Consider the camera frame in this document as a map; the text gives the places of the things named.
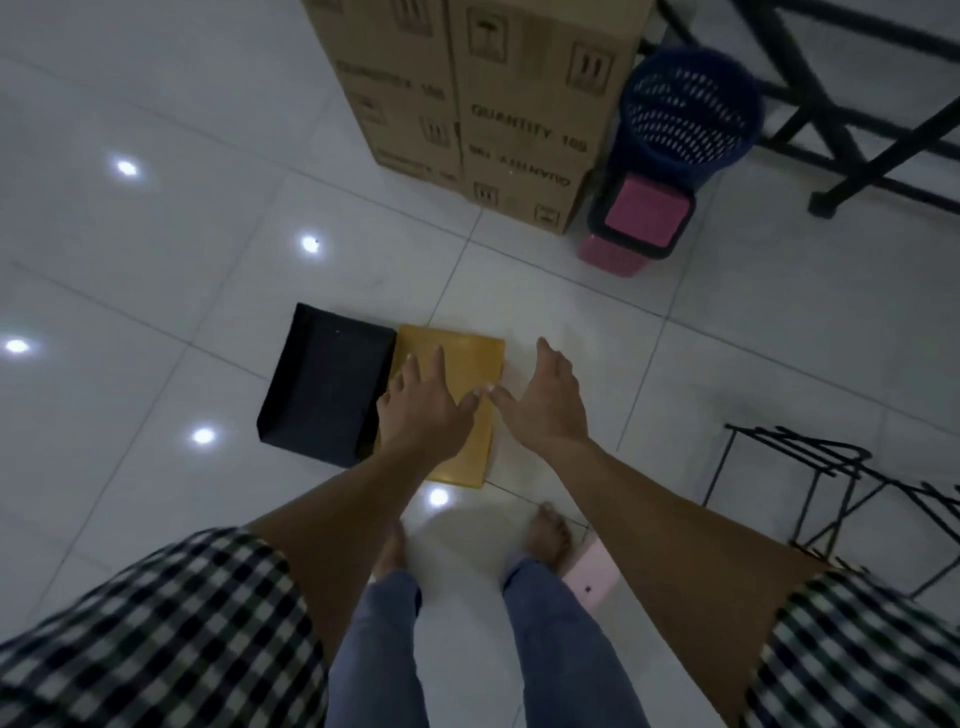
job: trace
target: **floor tile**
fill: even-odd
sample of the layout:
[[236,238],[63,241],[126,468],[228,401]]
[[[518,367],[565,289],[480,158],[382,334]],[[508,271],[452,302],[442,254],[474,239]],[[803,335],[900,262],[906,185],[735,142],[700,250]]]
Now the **floor tile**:
[[587,288],[665,316],[715,191],[716,185],[711,183],[699,193],[697,211],[674,253],[663,262],[650,264],[629,279],[601,271],[577,257],[580,244],[590,235],[587,228],[588,206],[584,206],[577,213],[563,235],[555,235],[505,215],[484,210],[471,239],[562,278],[582,283]]
[[832,176],[762,150],[720,182],[671,317],[883,399],[925,296],[928,208],[865,192],[807,213]]
[[[263,379],[189,350],[77,551],[120,568],[204,528],[249,522],[338,473],[259,442],[256,416],[266,393]],[[213,439],[200,444],[199,434]]]
[[61,609],[66,609],[94,587],[99,587],[112,575],[113,570],[103,564],[71,552],[63,560],[57,576],[54,577],[50,588],[27,619],[24,627],[32,626]]
[[286,162],[336,85],[297,0],[11,0],[0,51]]
[[[448,495],[440,507],[432,505],[437,489]],[[407,507],[410,569],[423,593],[414,651],[432,725],[514,720],[523,682],[499,580],[535,513],[489,484],[427,482]],[[571,528],[575,541],[583,538],[585,529]],[[464,659],[451,663],[451,655]]]
[[57,573],[66,545],[0,512],[0,642],[18,634]]
[[[667,324],[618,456],[700,502],[728,439],[724,424],[783,425],[810,437],[874,446],[882,407],[676,324]],[[738,436],[710,508],[786,541],[812,472]],[[846,483],[824,478],[810,529],[835,513]]]
[[321,116],[309,149],[297,166],[311,177],[330,182],[418,220],[467,237],[480,207],[463,195],[381,167],[340,90]]
[[[432,326],[505,339],[503,381],[517,396],[533,375],[537,338],[545,336],[573,363],[591,436],[613,449],[630,416],[661,322],[625,303],[470,244]],[[502,425],[494,436],[488,479],[533,501],[552,500],[562,513],[584,522],[553,471]]]
[[722,728],[720,716],[686,673],[623,579],[594,616],[634,684],[650,725]]
[[[188,339],[275,194],[279,168],[18,63],[0,61],[0,85],[0,158],[15,181],[3,185],[0,246]],[[134,175],[117,169],[123,162]]]
[[[302,246],[311,236],[315,252]],[[198,346],[272,376],[297,302],[425,325],[465,241],[292,174],[204,322]]]
[[69,544],[183,344],[9,265],[0,341],[0,507]]
[[[960,499],[960,437],[890,412],[876,447],[875,467],[907,485],[926,480],[941,493]],[[924,500],[960,533],[956,515]],[[912,592],[960,556],[960,544],[945,534],[902,492],[891,487],[854,512],[844,523],[837,551],[866,566],[893,586]],[[919,601],[950,623],[960,621],[960,570],[924,592]]]
[[922,420],[960,433],[960,217],[930,210],[933,234],[917,241],[907,275],[915,282],[910,326],[898,342],[888,402]]

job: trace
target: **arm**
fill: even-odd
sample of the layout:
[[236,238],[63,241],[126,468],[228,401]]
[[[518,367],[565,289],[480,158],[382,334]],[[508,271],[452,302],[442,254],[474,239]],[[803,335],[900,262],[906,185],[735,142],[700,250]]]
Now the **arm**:
[[826,567],[606,454],[588,437],[570,362],[543,339],[537,348],[523,397],[491,385],[493,403],[518,441],[560,477],[660,634],[735,726],[775,613]]
[[460,451],[479,403],[478,392],[453,401],[443,349],[422,380],[411,357],[377,401],[380,450],[250,524],[290,565],[328,665],[391,524],[430,472]]

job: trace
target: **fragile symbol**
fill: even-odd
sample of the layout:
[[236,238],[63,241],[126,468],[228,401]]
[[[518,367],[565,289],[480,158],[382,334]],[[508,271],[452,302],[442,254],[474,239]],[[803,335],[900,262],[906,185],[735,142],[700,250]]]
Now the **fragile symbol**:
[[534,207],[534,219],[551,228],[556,228],[560,222],[560,211],[546,205],[537,205]]
[[423,130],[423,138],[431,144],[438,147],[450,146],[450,129],[446,124],[428,119],[426,116],[420,117],[420,128]]
[[494,63],[507,61],[507,19],[503,15],[468,8],[467,25],[473,56]]
[[583,43],[574,43],[566,84],[594,96],[603,96],[607,90],[607,81],[610,80],[611,66],[613,53],[591,48]]
[[393,0],[393,5],[396,24],[401,31],[416,33],[418,36],[433,36],[426,0]]
[[353,107],[353,113],[361,121],[371,124],[386,126],[387,117],[383,113],[383,108],[379,102],[370,96],[362,96],[359,93],[351,93],[348,97],[350,105]]
[[499,205],[499,196],[499,191],[493,185],[482,182],[473,183],[473,197],[484,205],[496,207]]

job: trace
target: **shirt sleeve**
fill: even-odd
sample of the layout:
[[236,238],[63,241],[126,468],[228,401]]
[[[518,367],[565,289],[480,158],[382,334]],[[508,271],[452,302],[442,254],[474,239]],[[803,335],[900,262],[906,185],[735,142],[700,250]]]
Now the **shirt sleeve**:
[[0,726],[323,725],[326,671],[282,556],[203,531],[0,645]]
[[741,725],[960,725],[955,629],[865,574],[828,571],[777,613]]

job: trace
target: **cardboard box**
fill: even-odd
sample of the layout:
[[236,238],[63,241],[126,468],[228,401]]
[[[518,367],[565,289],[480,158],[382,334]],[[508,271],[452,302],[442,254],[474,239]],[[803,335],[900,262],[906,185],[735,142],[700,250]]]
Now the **cardboard box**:
[[350,91],[347,100],[377,164],[462,191],[460,136],[454,122],[412,116]]
[[457,120],[444,0],[303,0],[341,86]]
[[557,234],[581,200],[589,169],[519,157],[463,140],[464,194],[478,204]]
[[449,0],[464,138],[589,169],[652,0]]

